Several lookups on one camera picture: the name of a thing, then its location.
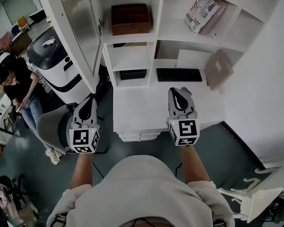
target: black baseboard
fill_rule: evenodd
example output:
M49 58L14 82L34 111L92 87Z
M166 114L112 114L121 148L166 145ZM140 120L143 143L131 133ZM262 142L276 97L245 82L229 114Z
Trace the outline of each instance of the black baseboard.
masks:
M247 151L251 159L258 165L260 170L264 170L265 167L255 153L248 147L248 145L240 138L239 135L225 122L221 122L221 125L241 144L241 146Z

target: white cap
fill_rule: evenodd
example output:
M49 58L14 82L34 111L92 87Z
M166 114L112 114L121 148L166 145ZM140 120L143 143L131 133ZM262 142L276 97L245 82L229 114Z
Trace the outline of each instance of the white cap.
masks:
M0 64L1 64L1 62L3 62L3 60L4 60L5 58L7 58L8 56L9 56L9 53L4 52L4 53L0 56Z

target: wooden box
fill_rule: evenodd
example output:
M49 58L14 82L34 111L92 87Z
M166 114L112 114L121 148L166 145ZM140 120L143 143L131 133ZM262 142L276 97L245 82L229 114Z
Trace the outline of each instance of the wooden box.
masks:
M146 4L112 6L113 35L144 34L151 30Z

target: black hair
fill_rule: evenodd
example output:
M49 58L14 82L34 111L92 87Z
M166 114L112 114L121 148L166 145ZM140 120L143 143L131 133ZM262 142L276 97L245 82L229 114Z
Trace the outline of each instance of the black hair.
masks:
M12 67L14 63L15 63L15 58L10 55L8 55L0 63L0 84L2 84L6 80L6 78L9 76L9 73L13 71Z

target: gray chair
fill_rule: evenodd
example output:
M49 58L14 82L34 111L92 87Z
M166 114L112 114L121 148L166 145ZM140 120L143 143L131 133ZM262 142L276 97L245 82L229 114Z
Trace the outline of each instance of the gray chair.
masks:
M47 145L66 154L69 146L72 112L66 105L41 115L37 123L37 133Z

